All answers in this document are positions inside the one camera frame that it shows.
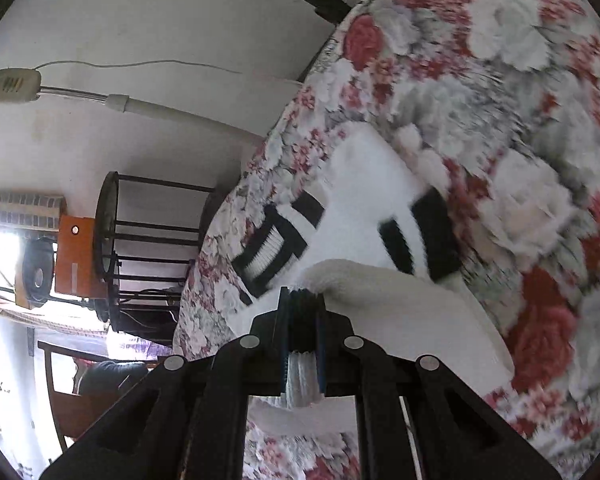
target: black speaker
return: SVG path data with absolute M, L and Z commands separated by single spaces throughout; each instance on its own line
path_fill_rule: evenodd
M 51 238 L 27 240 L 22 257 L 22 283 L 27 299 L 42 306 L 51 294 L 54 279 L 54 241 Z

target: chair backrest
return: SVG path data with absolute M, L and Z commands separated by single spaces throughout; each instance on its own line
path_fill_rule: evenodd
M 124 361 L 110 359 L 108 357 L 88 352 L 80 352 L 71 348 L 38 341 L 38 348 L 45 353 L 45 375 L 46 389 L 49 394 L 51 415 L 56 427 L 56 434 L 60 441 L 62 452 L 67 450 L 66 436 L 69 438 L 80 438 L 82 434 L 100 418 L 117 400 L 118 392 L 97 395 L 75 395 L 56 392 L 54 387 L 54 376 L 51 369 L 51 354 L 67 355 L 72 358 L 84 359 L 91 362 L 114 361 L 117 363 L 128 363 L 138 361 Z M 158 361 L 142 361 L 148 368 L 155 367 Z

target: silver screw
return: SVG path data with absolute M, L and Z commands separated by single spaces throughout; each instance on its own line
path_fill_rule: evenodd
M 365 344 L 365 340 L 357 335 L 350 335 L 344 340 L 344 346 L 351 348 L 352 350 L 359 350 Z
M 256 335 L 246 335 L 240 339 L 240 346 L 242 348 L 256 348 L 260 344 L 260 340 Z
M 425 370 L 432 372 L 433 370 L 440 368 L 440 361 L 433 357 L 433 355 L 425 355 L 422 359 L 420 359 L 420 366 Z
M 179 355 L 170 355 L 164 360 L 164 367 L 170 372 L 180 370 L 183 364 L 184 358 Z

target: orange box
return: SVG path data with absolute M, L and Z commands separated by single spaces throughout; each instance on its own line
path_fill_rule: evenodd
M 93 218 L 60 218 L 56 292 L 80 298 L 106 298 L 107 285 L 93 268 Z

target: floral fabric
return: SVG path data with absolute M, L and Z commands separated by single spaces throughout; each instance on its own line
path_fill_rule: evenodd
M 174 348 L 232 338 L 231 259 L 366 121 L 445 196 L 464 279 L 516 367 L 486 399 L 565 479 L 600 451 L 600 20 L 586 0 L 362 0 L 220 208 Z M 355 438 L 248 431 L 244 477 L 358 477 Z

